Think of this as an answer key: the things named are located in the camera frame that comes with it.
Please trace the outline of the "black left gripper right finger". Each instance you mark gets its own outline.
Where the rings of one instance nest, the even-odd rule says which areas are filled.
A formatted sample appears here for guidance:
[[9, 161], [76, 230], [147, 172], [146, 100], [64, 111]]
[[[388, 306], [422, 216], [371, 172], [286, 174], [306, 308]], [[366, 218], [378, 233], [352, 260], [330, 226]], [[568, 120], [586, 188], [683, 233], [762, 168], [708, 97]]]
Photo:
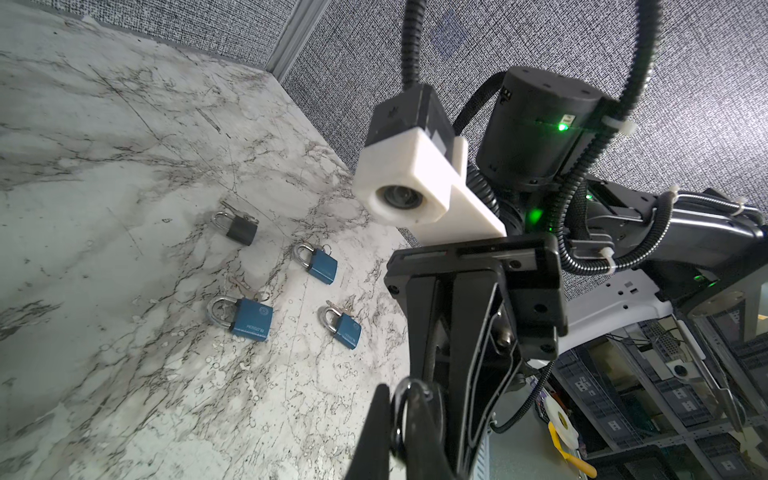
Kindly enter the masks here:
[[413, 381], [406, 400], [406, 478], [455, 479], [445, 453], [444, 407], [440, 392], [423, 381]]

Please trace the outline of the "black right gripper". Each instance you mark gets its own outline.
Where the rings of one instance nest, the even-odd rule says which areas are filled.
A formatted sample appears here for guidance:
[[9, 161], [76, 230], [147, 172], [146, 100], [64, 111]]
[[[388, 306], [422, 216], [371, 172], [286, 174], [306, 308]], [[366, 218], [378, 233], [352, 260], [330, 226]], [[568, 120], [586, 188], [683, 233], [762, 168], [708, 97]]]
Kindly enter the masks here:
[[410, 375], [432, 382], [449, 339], [446, 456], [468, 474], [500, 395], [525, 360], [554, 360], [568, 332], [558, 244], [525, 234], [395, 251], [385, 285], [407, 318]]

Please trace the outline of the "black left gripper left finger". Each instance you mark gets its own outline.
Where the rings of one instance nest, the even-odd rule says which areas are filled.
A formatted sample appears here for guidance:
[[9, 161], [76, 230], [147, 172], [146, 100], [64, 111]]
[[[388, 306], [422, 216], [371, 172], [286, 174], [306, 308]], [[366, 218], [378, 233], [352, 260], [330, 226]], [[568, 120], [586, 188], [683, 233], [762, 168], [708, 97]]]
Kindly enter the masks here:
[[374, 392], [346, 480], [389, 478], [392, 412], [390, 389], [379, 384]]

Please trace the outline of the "black padlock with key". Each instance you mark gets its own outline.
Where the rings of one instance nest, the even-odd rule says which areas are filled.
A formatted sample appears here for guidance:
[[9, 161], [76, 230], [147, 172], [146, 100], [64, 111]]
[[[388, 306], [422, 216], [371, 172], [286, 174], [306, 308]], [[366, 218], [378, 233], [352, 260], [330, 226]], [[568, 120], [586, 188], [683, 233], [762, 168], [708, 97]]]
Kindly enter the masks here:
[[405, 462], [409, 448], [420, 441], [444, 449], [446, 407], [441, 386], [406, 377], [395, 387], [390, 404], [390, 450], [395, 458]]

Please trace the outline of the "blue padlock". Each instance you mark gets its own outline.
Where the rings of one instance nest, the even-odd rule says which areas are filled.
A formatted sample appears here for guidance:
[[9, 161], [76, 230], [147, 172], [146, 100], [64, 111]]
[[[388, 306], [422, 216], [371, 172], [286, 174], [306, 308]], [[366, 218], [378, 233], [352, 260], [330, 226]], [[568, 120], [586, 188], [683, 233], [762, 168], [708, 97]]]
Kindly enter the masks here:
[[209, 321], [234, 336], [265, 342], [269, 337], [274, 309], [253, 299], [218, 296], [208, 302], [206, 315]]
[[350, 350], [359, 343], [362, 327], [349, 313], [330, 301], [319, 310], [319, 320], [333, 338]]
[[312, 277], [326, 285], [331, 285], [338, 271], [338, 262], [321, 247], [309, 243], [297, 243], [293, 247], [293, 258]]

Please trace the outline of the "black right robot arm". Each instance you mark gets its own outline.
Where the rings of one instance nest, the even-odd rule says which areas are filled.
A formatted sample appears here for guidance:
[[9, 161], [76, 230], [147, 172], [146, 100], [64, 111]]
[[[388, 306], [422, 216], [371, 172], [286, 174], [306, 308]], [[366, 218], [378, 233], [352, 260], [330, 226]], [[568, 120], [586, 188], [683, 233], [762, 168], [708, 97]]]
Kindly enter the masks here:
[[629, 115], [650, 67], [618, 99], [532, 67], [490, 76], [449, 120], [413, 73], [378, 105], [365, 150], [390, 156], [365, 196], [411, 230], [386, 286], [409, 328], [410, 374], [391, 403], [390, 449], [421, 478], [466, 476], [491, 414], [522, 365], [551, 370], [632, 320], [693, 311], [767, 263], [753, 206], [713, 191], [638, 192], [589, 173]]

